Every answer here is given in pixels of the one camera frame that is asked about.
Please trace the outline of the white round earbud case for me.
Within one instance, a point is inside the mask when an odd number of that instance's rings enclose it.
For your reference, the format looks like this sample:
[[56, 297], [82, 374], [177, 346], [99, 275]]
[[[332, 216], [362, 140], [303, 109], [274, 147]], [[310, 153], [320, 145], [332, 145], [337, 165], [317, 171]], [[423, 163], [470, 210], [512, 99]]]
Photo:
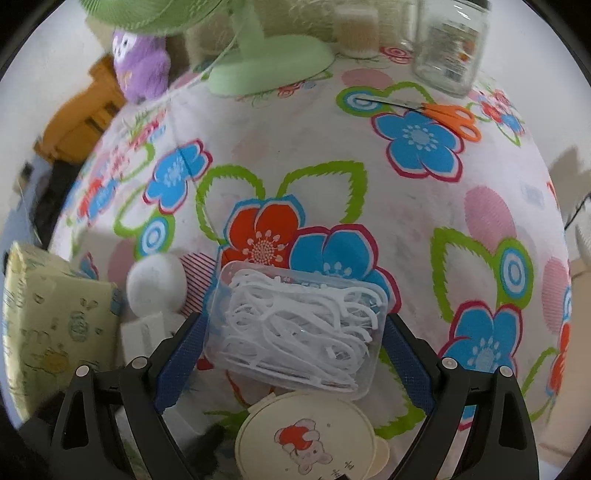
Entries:
[[186, 274], [175, 255], [158, 253], [146, 256], [136, 262], [127, 274], [127, 303], [136, 317], [179, 312], [185, 304], [186, 295]]

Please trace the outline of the cotton swab container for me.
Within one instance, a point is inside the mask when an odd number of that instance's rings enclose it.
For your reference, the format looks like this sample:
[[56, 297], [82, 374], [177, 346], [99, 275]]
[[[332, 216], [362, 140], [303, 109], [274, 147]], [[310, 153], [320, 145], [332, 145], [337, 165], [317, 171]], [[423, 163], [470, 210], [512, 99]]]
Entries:
[[342, 55], [370, 59], [380, 52], [378, 10], [366, 4], [342, 4], [335, 7], [335, 40]]

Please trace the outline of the purple plush bunny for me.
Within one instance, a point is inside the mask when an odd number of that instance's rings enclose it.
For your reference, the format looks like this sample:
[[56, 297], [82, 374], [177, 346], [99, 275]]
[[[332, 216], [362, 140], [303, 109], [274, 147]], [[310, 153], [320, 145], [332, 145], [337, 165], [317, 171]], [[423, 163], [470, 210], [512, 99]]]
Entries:
[[166, 92], [171, 61], [164, 37], [115, 30], [111, 50], [116, 79], [128, 102], [139, 104]]

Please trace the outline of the glass mug jar green lid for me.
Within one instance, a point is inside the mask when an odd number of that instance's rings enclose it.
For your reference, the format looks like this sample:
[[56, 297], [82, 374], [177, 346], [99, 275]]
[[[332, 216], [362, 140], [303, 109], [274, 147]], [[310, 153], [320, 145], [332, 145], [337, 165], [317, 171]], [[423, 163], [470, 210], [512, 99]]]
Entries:
[[417, 3], [413, 71], [450, 96], [471, 91], [489, 31], [488, 0], [434, 0]]

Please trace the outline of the orange handled scissors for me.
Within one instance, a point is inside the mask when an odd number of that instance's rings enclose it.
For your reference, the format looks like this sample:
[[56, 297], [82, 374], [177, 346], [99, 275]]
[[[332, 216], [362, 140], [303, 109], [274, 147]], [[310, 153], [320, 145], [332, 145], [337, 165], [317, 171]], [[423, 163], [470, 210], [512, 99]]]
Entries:
[[474, 143], [482, 140], [482, 134], [476, 126], [476, 116], [462, 106], [401, 101], [367, 94], [358, 94], [356, 99], [419, 112], [446, 126], [464, 140]]

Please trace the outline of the green desk fan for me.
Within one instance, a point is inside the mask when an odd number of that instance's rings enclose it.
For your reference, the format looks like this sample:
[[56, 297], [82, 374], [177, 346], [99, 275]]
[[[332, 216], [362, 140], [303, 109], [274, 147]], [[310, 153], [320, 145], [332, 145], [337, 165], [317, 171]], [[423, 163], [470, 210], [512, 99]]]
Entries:
[[[165, 36], [197, 25], [224, 1], [83, 1], [91, 17], [134, 34]], [[202, 73], [218, 96], [245, 96], [307, 80], [335, 61], [331, 47], [309, 35], [267, 37], [252, 2], [228, 1], [235, 33]]]

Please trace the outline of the white charger adapter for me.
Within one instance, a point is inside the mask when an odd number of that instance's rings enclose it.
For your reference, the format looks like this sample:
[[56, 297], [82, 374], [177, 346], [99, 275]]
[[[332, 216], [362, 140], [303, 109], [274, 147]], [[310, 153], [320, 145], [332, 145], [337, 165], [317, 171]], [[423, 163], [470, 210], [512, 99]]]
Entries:
[[139, 356], [149, 357], [158, 345], [172, 337], [185, 318], [177, 313], [158, 312], [121, 325], [123, 359], [126, 364]]

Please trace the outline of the floral tablecloth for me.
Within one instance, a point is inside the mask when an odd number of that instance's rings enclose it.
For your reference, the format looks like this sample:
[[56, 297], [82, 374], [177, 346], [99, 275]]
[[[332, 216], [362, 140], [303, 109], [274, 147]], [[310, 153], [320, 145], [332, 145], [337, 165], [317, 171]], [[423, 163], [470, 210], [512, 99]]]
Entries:
[[511, 367], [541, 431], [571, 291], [534, 141], [487, 81], [464, 100], [478, 142], [356, 93], [443, 100], [388, 49], [269, 93], [218, 98], [197, 85], [123, 113], [74, 185], [51, 250], [113, 281], [170, 250], [197, 253], [204, 279], [246, 260], [380, 284], [435, 350], [469, 369]]

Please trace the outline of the round cream compact mirror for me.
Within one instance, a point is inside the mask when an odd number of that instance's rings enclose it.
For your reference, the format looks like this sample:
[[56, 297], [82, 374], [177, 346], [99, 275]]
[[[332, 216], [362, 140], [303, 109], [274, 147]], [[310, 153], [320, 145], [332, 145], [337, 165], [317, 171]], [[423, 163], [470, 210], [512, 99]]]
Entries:
[[390, 447], [352, 402], [322, 394], [270, 394], [249, 408], [235, 439], [243, 479], [372, 479]]

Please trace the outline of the white standing fan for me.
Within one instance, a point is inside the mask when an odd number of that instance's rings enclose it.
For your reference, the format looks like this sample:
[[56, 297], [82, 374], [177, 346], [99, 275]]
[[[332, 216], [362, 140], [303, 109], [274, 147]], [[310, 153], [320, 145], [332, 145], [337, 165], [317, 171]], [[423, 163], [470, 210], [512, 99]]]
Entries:
[[580, 258], [587, 267], [591, 266], [591, 225], [590, 219], [584, 218], [575, 227], [575, 239]]

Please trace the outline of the yellow fabric storage box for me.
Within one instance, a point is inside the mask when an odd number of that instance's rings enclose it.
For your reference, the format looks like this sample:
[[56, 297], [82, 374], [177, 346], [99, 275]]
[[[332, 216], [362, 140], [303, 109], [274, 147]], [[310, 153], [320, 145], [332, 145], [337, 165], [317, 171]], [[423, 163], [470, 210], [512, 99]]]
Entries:
[[4, 361], [18, 417], [65, 390], [82, 364], [114, 366], [122, 296], [36, 246], [14, 242], [3, 291]]

